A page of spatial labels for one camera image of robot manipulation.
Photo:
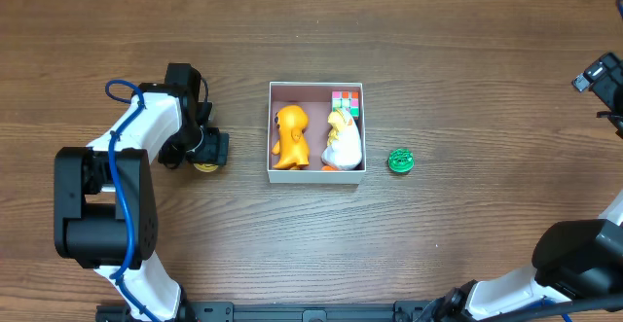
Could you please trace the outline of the white box pink interior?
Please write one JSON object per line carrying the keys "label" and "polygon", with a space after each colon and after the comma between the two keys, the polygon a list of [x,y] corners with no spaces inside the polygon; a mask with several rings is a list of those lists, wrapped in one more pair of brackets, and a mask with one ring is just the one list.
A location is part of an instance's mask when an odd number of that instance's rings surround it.
{"label": "white box pink interior", "polygon": [[[367,171],[366,161],[347,171],[324,171],[321,154],[326,148],[330,131],[327,118],[333,108],[332,98],[336,91],[354,91],[358,98],[359,118],[354,122],[361,139],[366,138],[364,90],[360,83],[328,82],[271,82],[269,83],[267,172],[273,184],[354,184],[358,185]],[[279,170],[274,165],[278,156],[272,148],[278,140],[275,114],[279,109],[295,104],[310,118],[304,136],[311,148],[310,165],[300,170]]]}

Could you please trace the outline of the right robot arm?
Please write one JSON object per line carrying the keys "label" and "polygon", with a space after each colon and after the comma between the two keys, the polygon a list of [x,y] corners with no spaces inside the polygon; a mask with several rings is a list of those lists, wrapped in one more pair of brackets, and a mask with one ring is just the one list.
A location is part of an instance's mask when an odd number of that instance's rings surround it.
{"label": "right robot arm", "polygon": [[530,321],[622,308],[622,198],[595,219],[563,221],[537,242],[531,262],[472,281],[429,303],[420,321]]}

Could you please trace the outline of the gold lattice wheel toy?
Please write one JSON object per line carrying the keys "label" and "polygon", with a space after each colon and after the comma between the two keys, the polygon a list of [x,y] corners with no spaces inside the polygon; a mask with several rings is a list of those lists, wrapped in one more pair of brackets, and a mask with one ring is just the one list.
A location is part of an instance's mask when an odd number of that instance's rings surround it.
{"label": "gold lattice wheel toy", "polygon": [[211,163],[194,163],[193,167],[196,170],[200,172],[204,172],[204,173],[214,172],[219,168],[217,164],[211,164]]}

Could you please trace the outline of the green lattice wheel toy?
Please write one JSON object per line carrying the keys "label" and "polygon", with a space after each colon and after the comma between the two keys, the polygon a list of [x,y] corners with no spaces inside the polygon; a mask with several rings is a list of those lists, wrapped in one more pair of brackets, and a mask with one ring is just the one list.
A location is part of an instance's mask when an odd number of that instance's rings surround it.
{"label": "green lattice wheel toy", "polygon": [[395,149],[387,159],[388,168],[397,174],[409,173],[415,165],[413,153],[406,148]]}

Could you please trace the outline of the orange dinosaur toy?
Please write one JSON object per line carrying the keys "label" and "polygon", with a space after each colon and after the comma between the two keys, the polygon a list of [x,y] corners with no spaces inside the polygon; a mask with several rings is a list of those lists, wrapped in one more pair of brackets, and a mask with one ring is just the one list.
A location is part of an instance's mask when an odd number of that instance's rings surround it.
{"label": "orange dinosaur toy", "polygon": [[301,169],[310,164],[310,148],[304,136],[309,117],[299,105],[287,105],[275,113],[278,140],[272,148],[279,155],[274,169]]}

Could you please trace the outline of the multicoloured puzzle cube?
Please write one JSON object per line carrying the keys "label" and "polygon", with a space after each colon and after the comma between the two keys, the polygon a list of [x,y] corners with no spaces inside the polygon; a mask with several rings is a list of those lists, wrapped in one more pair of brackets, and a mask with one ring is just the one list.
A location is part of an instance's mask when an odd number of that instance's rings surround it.
{"label": "multicoloured puzzle cube", "polygon": [[331,95],[331,105],[334,111],[345,109],[355,120],[360,117],[360,98],[358,91],[333,91]]}

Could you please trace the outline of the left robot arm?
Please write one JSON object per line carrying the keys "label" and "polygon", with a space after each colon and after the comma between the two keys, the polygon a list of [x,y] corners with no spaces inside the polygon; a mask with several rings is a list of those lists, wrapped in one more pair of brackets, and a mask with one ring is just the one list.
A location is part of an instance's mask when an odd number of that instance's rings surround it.
{"label": "left robot arm", "polygon": [[207,81],[189,63],[169,64],[160,84],[127,86],[128,108],[108,131],[55,156],[55,250],[104,277],[124,299],[99,306],[98,321],[197,321],[199,312],[155,251],[150,165],[188,162],[212,172],[227,162],[229,136],[210,125]]}

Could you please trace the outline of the white plush duck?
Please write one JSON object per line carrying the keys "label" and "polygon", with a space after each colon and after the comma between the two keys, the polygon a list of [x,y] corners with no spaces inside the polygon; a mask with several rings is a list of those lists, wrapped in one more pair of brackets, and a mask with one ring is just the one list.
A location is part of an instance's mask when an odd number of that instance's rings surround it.
{"label": "white plush duck", "polygon": [[359,129],[351,113],[337,108],[328,116],[331,130],[327,146],[321,154],[323,171],[353,170],[362,162],[362,142]]}

